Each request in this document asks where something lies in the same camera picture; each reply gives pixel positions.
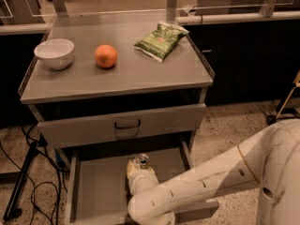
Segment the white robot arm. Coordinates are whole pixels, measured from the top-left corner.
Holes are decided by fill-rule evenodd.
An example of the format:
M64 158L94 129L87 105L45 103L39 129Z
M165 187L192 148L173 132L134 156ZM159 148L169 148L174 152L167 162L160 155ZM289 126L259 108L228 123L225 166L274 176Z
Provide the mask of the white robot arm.
M174 210L258 188L256 225L300 225L300 120L266 127L225 153L159 183L132 159L127 210L140 225L174 225Z

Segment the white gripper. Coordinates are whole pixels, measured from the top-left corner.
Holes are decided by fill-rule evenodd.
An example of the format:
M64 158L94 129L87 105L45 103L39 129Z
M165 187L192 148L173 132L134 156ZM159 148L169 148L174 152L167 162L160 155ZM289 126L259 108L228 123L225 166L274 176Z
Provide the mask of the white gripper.
M154 187L158 184L158 178L151 166L145 170L139 169L140 166L134 159L131 159L127 163L128 186L132 195Z

